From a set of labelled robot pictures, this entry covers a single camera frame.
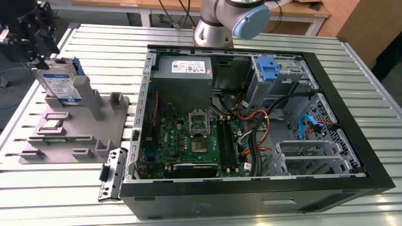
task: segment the aluminum slotted table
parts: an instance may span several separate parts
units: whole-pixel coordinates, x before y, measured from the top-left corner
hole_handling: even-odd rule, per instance
[[[122,147],[130,144],[147,45],[190,46],[191,36],[191,30],[166,28],[81,24],[67,29],[59,44],[61,53],[53,57],[80,58],[92,88],[103,94],[119,91],[130,97]],[[234,46],[317,54],[397,187],[323,213],[194,218],[152,224],[401,225],[402,110],[350,45],[335,38],[262,34],[252,40],[234,39]],[[100,163],[19,164],[17,154],[47,106],[44,95],[35,82],[0,136],[0,224],[142,223],[123,202],[97,203]]]

